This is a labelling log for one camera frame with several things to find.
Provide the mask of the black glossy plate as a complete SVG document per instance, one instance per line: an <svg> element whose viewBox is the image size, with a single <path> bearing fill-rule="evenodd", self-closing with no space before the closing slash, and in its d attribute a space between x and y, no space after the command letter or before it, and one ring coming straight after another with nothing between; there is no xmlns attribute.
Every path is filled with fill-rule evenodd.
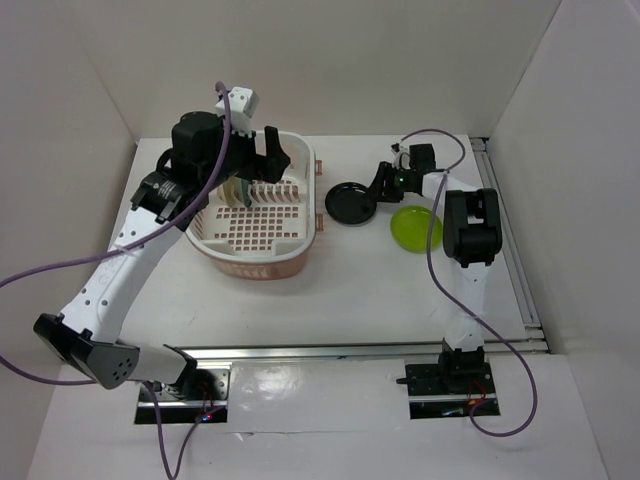
<svg viewBox="0 0 640 480"><path fill-rule="evenodd" d="M328 191L325 209L336 222L356 226L368 222L374 216L377 203L368 194L366 186L356 182L343 182Z"/></svg>

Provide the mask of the blue floral patterned plate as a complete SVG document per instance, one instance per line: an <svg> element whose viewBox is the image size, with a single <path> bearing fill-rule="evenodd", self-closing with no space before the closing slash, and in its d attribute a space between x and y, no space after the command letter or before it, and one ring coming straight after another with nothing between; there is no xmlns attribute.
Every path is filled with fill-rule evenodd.
<svg viewBox="0 0 640 480"><path fill-rule="evenodd" d="M247 180L240 179L239 193L240 193L240 199L243 206L245 208L250 208L252 206L251 183Z"/></svg>

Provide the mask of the lime green plate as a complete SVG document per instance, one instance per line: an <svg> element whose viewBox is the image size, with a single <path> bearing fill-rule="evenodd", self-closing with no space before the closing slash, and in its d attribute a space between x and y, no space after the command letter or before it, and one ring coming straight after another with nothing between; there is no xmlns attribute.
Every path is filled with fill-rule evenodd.
<svg viewBox="0 0 640 480"><path fill-rule="evenodd" d="M412 253L425 253L427 234L433 214L422 206L405 206L397 210L390 220L393 239Z"/></svg>

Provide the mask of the cream plate with black patch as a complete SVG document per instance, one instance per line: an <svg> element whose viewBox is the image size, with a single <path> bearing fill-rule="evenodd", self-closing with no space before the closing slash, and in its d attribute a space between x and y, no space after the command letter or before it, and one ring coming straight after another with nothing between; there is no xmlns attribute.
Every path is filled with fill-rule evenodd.
<svg viewBox="0 0 640 480"><path fill-rule="evenodd" d="M222 191L224 194L225 203L230 207L234 207L237 204L237 198L235 195L235 181L229 180L222 185Z"/></svg>

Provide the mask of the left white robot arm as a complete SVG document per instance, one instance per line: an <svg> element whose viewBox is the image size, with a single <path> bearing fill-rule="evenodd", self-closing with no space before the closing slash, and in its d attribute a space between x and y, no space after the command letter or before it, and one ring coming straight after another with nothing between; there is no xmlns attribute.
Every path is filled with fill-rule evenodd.
<svg viewBox="0 0 640 480"><path fill-rule="evenodd" d="M136 297L165 253L209 203L210 192L231 177L277 183L291 159L277 128L263 130L265 151L253 132L227 127L208 112L183 115L172 145L131 198L118 237L85 286L58 314L43 313L34 333L65 363L105 389L129 380L138 347L120 338Z"/></svg>

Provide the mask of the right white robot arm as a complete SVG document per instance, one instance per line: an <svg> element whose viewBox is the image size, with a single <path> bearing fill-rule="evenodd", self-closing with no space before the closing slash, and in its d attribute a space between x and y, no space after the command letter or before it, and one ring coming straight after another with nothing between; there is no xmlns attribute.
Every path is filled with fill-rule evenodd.
<svg viewBox="0 0 640 480"><path fill-rule="evenodd" d="M408 192L444 202L442 246L451 262L458 310L448 321L438 357L436 383L441 391L461 394L483 377L484 334L477 318L484 313L486 281L502 248L497 193L436 170L430 144L392 146L394 160L381 162L365 199L399 202Z"/></svg>

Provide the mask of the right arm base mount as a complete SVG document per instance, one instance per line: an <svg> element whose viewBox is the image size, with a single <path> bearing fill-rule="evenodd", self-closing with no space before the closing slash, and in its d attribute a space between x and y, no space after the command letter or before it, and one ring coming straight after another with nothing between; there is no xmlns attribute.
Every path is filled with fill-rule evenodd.
<svg viewBox="0 0 640 480"><path fill-rule="evenodd" d="M472 352L443 349L435 363L405 365L396 380L406 388L412 420L500 414L492 370L482 348Z"/></svg>

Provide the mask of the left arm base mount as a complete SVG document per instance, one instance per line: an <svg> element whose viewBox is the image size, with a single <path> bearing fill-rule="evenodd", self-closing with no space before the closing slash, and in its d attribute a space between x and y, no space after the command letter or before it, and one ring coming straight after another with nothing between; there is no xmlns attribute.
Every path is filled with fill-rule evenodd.
<svg viewBox="0 0 640 480"><path fill-rule="evenodd" d="M228 420L227 400L231 380L230 363L210 363L198 369L195 379L182 390L154 383L163 425L223 424Z"/></svg>

